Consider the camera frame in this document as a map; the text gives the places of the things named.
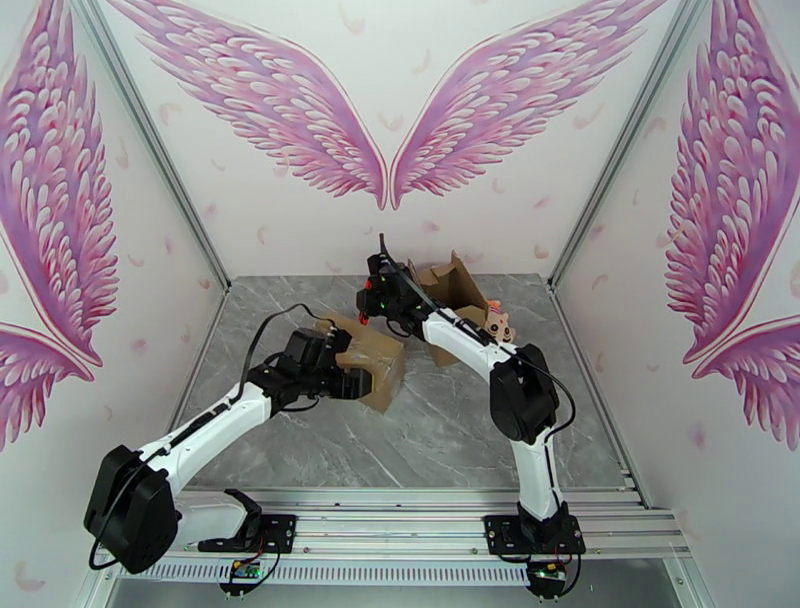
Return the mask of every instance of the plush toy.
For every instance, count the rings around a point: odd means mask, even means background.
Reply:
[[[498,342],[513,342],[517,335],[516,330],[508,326],[508,313],[500,312],[498,300],[489,300],[489,314],[486,315],[483,328]]]

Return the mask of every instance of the gray marble floor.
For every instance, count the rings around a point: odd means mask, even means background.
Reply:
[[[501,300],[518,344],[532,342],[578,404],[575,423],[556,437],[562,487],[619,486],[611,444],[538,276],[476,277],[489,299]],[[352,315],[360,277],[238,279],[181,421],[221,397],[238,379],[247,346],[262,318],[295,302],[315,312]],[[310,326],[301,311],[273,321],[256,352],[282,349],[292,329]],[[385,331],[383,322],[371,327]],[[403,387],[385,414],[358,402],[323,400],[314,410],[280,414],[211,461],[194,484],[213,487],[517,487],[508,440],[489,417],[489,391],[461,363],[437,368],[424,345],[406,340]],[[562,399],[559,417],[568,415]]]

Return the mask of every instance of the feather pattern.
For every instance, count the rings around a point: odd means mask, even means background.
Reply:
[[[541,133],[596,87],[665,0],[590,0],[521,25],[462,55],[392,163],[392,205],[412,190],[443,196]]]
[[[146,32],[139,39],[156,64],[236,135],[311,186],[333,196],[363,190],[383,209],[383,157],[319,59],[171,0],[109,2]]]
[[[48,329],[95,365],[114,311],[111,185],[86,63],[63,0],[43,0],[0,105],[2,237]]]
[[[741,324],[797,210],[800,108],[749,0],[715,0],[681,116],[667,250],[670,308],[694,325],[684,362]]]
[[[50,338],[0,323],[0,450],[9,430],[14,442],[20,432],[30,430],[32,421],[42,425],[53,384],[67,376],[94,379],[80,359]]]
[[[719,372],[736,382],[748,424],[756,419],[778,441],[800,442],[800,315],[762,323],[727,340],[692,374]]]

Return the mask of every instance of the white wall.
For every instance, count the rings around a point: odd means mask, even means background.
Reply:
[[[4,89],[37,5],[29,1],[4,7],[0,22]],[[94,381],[72,376],[56,382],[46,400],[41,428],[34,422],[13,443],[7,430],[0,452],[3,606],[71,603],[87,570],[91,537],[82,522],[100,460],[120,443],[137,447],[163,432],[220,298],[220,289],[211,281],[103,64],[78,24],[75,43],[86,56],[90,80],[96,83],[102,117],[105,174],[112,185],[116,235],[111,251],[119,258],[116,311],[93,328],[92,346],[102,366],[85,365]],[[3,152],[0,171],[7,180],[9,156]],[[9,198],[8,189],[0,196],[4,208],[17,208],[18,201]],[[0,322],[39,331],[59,352],[66,351],[67,346],[53,342],[56,336],[32,302],[10,251],[0,245]],[[7,354],[3,353],[5,363]],[[7,372],[0,365],[0,373],[11,384],[0,383],[0,397],[19,386]]]
[[[773,52],[800,74],[796,3],[753,0],[753,6],[763,14]],[[710,23],[709,9],[652,109],[649,134],[636,142],[600,211],[599,230],[582,246],[560,293],[640,481],[655,505],[680,513],[717,605],[797,606],[800,454],[763,431],[757,419],[748,424],[732,380],[718,373],[691,377],[697,363],[681,361],[693,343],[692,326],[667,308],[665,251],[674,245],[667,245],[666,230],[679,117],[687,73],[694,69],[698,44],[709,40]],[[795,85],[791,88],[796,111],[800,96]],[[778,120],[788,122],[792,114],[785,107]],[[790,133],[796,128],[784,127]],[[782,163],[796,162],[796,138],[790,141],[779,152]],[[747,163],[740,167],[746,173]],[[795,170],[784,192],[773,182],[773,206],[797,197],[796,179]],[[757,238],[757,232],[750,233],[751,242]],[[737,331],[800,312],[798,246],[800,221],[795,219]],[[774,346],[796,349],[797,343]],[[797,416],[797,370],[787,369],[785,386],[794,397],[783,411]],[[773,373],[769,382],[779,384]]]
[[[390,245],[402,243],[414,259],[449,259],[450,249],[456,248],[477,272],[549,273],[677,5],[675,0],[655,0],[661,6],[642,21],[647,31],[634,43],[631,56],[543,133],[514,148],[503,162],[488,165],[485,175],[442,198],[414,191],[399,210],[387,205],[380,211],[364,192],[333,198],[298,177],[281,175],[280,159],[235,136],[228,123],[153,63],[153,54],[137,40],[142,34],[138,26],[111,3],[98,2],[234,276],[363,273],[364,258],[374,253],[380,231],[387,233]],[[628,5],[649,2],[631,0]],[[462,53],[520,23],[549,18],[580,3],[180,4],[267,30],[313,53],[349,95],[388,166],[429,94]],[[609,48],[606,43],[601,47]]]

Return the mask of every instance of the open cardboard box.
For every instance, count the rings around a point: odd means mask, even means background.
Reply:
[[[455,251],[450,253],[450,263],[417,270],[408,261],[411,276],[432,298],[439,300],[462,319],[469,319],[483,327],[489,314],[489,302],[475,284],[475,279]],[[437,367],[456,363],[458,359],[438,346],[428,345],[428,352]]]
[[[347,368],[361,368],[372,374],[372,392],[359,399],[364,405],[383,414],[400,390],[406,371],[403,343],[337,313],[326,313],[336,326],[352,336],[350,346],[336,355],[336,363]],[[317,321],[318,331],[327,332],[330,323]]]

